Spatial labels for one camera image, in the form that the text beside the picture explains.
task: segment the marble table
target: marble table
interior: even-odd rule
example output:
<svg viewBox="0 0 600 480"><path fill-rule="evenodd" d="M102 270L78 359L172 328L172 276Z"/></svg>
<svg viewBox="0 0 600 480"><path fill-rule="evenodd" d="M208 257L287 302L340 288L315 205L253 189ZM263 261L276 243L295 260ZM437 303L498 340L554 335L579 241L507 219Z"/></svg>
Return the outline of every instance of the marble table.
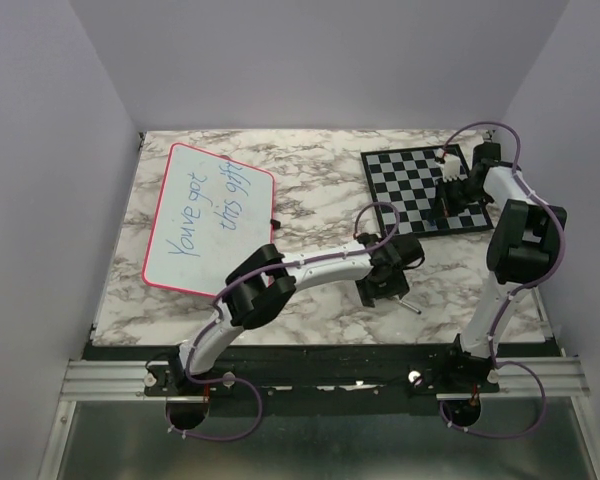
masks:
<svg viewBox="0 0 600 480"><path fill-rule="evenodd" d="M207 299L143 283L142 263L169 147L182 142L265 168L277 182L275 218L282 252L315 251L349 241L357 211L371 201L360 152L442 144L440 130L213 130L149 132L108 280L93 341L96 345L171 345L198 331L210 314ZM467 159L481 135L467 132L458 143ZM497 212L492 211L493 220ZM377 231L371 211L363 230ZM473 314L492 232L422 239L424 265L407 273L405 300L416 315L391 300L361 306L352 283L329 284L296 294L264 328L245 332L236 344L450 342ZM542 341L530 295L519 306L505 341Z"/></svg>

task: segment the black and white checkered board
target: black and white checkered board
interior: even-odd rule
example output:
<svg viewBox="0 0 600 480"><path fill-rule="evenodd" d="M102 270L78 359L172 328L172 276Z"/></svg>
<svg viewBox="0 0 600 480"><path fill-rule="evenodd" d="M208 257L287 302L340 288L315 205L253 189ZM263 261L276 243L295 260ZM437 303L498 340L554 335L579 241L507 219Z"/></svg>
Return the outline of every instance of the black and white checkered board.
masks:
<svg viewBox="0 0 600 480"><path fill-rule="evenodd" d="M419 237L450 235L489 230L491 218L483 204L472 204L455 217L426 219L435 198L435 183L442 176L435 162L435 150L440 147L407 148L362 154L362 162L376 202L390 202L400 211L398 233L415 233ZM447 152L460 157L460 178L469 170L458 145L450 145ZM380 229L389 232L395 224L392 212L376 208Z"/></svg>

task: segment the red border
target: red border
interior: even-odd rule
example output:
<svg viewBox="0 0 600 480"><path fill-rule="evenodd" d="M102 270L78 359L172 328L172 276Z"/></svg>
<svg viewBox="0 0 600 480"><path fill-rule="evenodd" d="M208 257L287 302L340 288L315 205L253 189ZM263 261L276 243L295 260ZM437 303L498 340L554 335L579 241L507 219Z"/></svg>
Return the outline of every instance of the red border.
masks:
<svg viewBox="0 0 600 480"><path fill-rule="evenodd" d="M214 157L222 158L223 160L228 160L229 162L237 163L238 165L242 165L242 166L245 166L247 168L251 168L253 170L258 170L259 172L266 173L267 175L269 175L271 177L271 180L272 180L272 187L271 187L271 199L272 199L271 200L271 218L273 218L273 208L275 206L275 201L276 201L276 179L273 176L273 174L271 172L268 172L267 170L263 170L261 168L254 167L253 165L247 165L246 163L238 162L237 160L233 160L233 159L228 158L228 157L223 157L222 155L217 155L215 153L208 152L206 150L203 150L202 148L192 147L191 145L187 145L187 144L181 143L181 142L176 142L173 145L171 145L171 148L169 149L169 157L167 158L167 167L164 170L164 177L162 178L162 186L160 187L160 197L158 197L158 205L156 206L156 212L153 215L153 224L151 225L151 235L149 236L149 243L147 245L147 251L146 251L146 253L144 255L144 262L142 264L142 280L144 281L144 283L146 283L147 285L149 285L151 287L164 288L166 290L174 290L176 292L181 292L181 293L193 293L194 295L200 295L200 296L203 296L203 297L214 298L216 296L215 293L198 292L196 290L185 290L184 288L176 288L176 287L170 287L170 286L167 286L167 285L161 285L159 283L150 282L147 279L147 277L146 277L147 263L149 262L149 252L151 251L151 245L153 243L153 233L155 231L156 222L158 220L158 212L160 211L160 205L162 204L162 195L164 193L164 186L167 183L167 175L169 173L169 166L171 165L171 155L173 154L173 149L175 147L179 146L179 145L183 146L183 147L190 148L192 150L197 150L197 151L202 152L202 153L206 153L208 155L213 155ZM271 226L270 241L273 242L273 225Z"/></svg>

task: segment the white marble tabletop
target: white marble tabletop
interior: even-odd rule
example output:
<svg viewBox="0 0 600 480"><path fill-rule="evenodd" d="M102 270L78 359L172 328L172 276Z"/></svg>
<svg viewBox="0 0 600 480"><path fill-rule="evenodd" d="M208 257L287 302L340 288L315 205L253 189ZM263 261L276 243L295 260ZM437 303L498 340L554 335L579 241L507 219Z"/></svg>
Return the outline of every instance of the white marble tabletop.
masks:
<svg viewBox="0 0 600 480"><path fill-rule="evenodd" d="M351 239L357 211L371 201L361 152L440 145L440 130L214 130L149 132L138 165L115 256L96 319L96 345L172 345L192 336L210 315L208 299L146 285L142 264L169 147L194 145L273 173L275 218L282 252L315 251ZM467 159L482 142L460 136ZM363 230L377 231L372 211ZM342 344L450 342L471 319L486 277L492 232L421 239L424 265L407 273L405 300L361 306L352 284L329 284L296 294L269 325L245 332L236 344ZM532 296L523 301L505 341L542 341Z"/></svg>

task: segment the gray floor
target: gray floor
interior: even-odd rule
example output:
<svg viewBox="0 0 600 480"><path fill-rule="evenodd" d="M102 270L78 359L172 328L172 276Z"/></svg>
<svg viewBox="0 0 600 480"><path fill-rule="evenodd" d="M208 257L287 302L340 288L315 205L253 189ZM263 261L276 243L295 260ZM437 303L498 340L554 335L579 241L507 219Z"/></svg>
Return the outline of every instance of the gray floor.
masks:
<svg viewBox="0 0 600 480"><path fill-rule="evenodd" d="M567 399L550 402L544 426L515 441L450 431L436 417L267 417L230 444L167 434L163 405L83 404L64 459L66 480L590 479L589 461ZM538 403L491 400L481 428L513 432ZM210 418L202 431L237 432L250 419Z"/></svg>

